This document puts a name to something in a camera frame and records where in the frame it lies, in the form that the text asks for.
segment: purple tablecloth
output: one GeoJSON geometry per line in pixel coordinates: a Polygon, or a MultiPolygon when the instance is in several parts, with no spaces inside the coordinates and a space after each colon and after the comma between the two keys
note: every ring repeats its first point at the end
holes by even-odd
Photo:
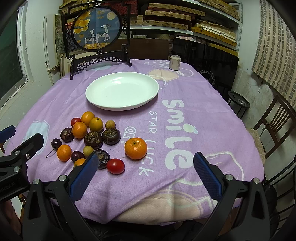
{"type": "MultiPolygon", "coordinates": [[[[191,66],[181,63],[179,71],[168,69],[168,61],[132,60],[109,65],[59,80],[30,109],[16,128],[7,151],[39,132],[43,148],[28,161],[28,178],[43,182],[69,174],[73,162],[61,162],[50,152],[51,140],[70,127],[74,117],[92,111],[103,122],[114,120],[121,132],[115,146],[103,145],[111,158],[122,159],[125,172],[112,175],[98,170],[84,196],[75,204],[89,219],[138,223],[166,223],[208,216],[216,205],[194,170],[193,155],[201,151],[223,173],[238,180],[263,179],[263,165],[251,135],[220,94],[191,66]],[[155,78],[160,90],[148,104],[137,109],[112,112],[90,104],[87,86],[95,79],[115,72],[139,72],[155,78]],[[147,156],[132,161],[124,153],[124,143],[143,138],[147,156]]],[[[133,92],[125,93],[133,98],[133,92]]],[[[72,151],[82,151],[83,141],[68,143],[72,151]]]]}

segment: orange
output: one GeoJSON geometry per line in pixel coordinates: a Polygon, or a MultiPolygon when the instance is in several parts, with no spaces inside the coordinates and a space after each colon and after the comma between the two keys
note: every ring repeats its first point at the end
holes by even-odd
{"type": "Polygon", "coordinates": [[[103,121],[98,117],[92,118],[89,122],[89,128],[92,131],[100,132],[104,128],[103,121]]]}
{"type": "Polygon", "coordinates": [[[129,158],[138,160],[146,155],[147,144],[142,138],[130,138],[124,145],[124,151],[129,158]]]}
{"type": "Polygon", "coordinates": [[[76,122],[74,125],[73,125],[73,128],[72,128],[72,134],[74,135],[74,137],[76,137],[77,139],[82,139],[85,137],[87,133],[87,126],[86,124],[84,124],[83,122],[79,121],[79,122],[76,122]]]}
{"type": "Polygon", "coordinates": [[[71,157],[72,149],[68,145],[61,145],[57,150],[57,157],[61,161],[68,161],[71,157]]]}
{"type": "Polygon", "coordinates": [[[85,158],[80,158],[80,159],[78,159],[78,160],[74,163],[74,167],[76,167],[76,166],[81,166],[81,165],[84,163],[85,160],[86,160],[85,158]]]}
{"type": "Polygon", "coordinates": [[[81,121],[85,123],[87,126],[89,126],[89,123],[93,118],[94,118],[93,112],[87,111],[87,112],[84,112],[83,115],[81,116],[81,121]]]}

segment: chair cushion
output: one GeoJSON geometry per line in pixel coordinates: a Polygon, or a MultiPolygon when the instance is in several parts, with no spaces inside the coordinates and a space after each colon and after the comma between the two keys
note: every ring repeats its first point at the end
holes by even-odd
{"type": "Polygon", "coordinates": [[[263,145],[262,145],[262,142],[260,140],[258,132],[256,130],[254,130],[254,129],[251,129],[251,128],[246,128],[246,129],[251,134],[251,136],[253,137],[255,147],[257,148],[257,150],[259,152],[262,164],[264,164],[265,160],[266,160],[265,159],[265,152],[264,152],[264,148],[263,148],[263,145]]]}

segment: curtain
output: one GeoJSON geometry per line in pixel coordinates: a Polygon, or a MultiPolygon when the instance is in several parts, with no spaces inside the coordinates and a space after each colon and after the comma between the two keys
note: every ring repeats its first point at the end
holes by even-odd
{"type": "Polygon", "coordinates": [[[274,87],[296,110],[295,39],[266,0],[260,0],[260,10],[260,34],[252,71],[274,87]]]}

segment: red tomato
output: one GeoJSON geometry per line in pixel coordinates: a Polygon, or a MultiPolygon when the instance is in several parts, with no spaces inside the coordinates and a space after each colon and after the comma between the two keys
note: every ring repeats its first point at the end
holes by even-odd
{"type": "Polygon", "coordinates": [[[124,171],[124,163],[122,160],[114,158],[107,162],[107,170],[112,174],[121,174],[124,171]]]}
{"type": "Polygon", "coordinates": [[[79,121],[81,121],[81,119],[80,119],[80,118],[78,118],[78,117],[76,117],[76,118],[73,118],[73,119],[71,120],[71,126],[73,127],[73,126],[74,126],[74,124],[75,124],[76,122],[79,122],[79,121]]]}

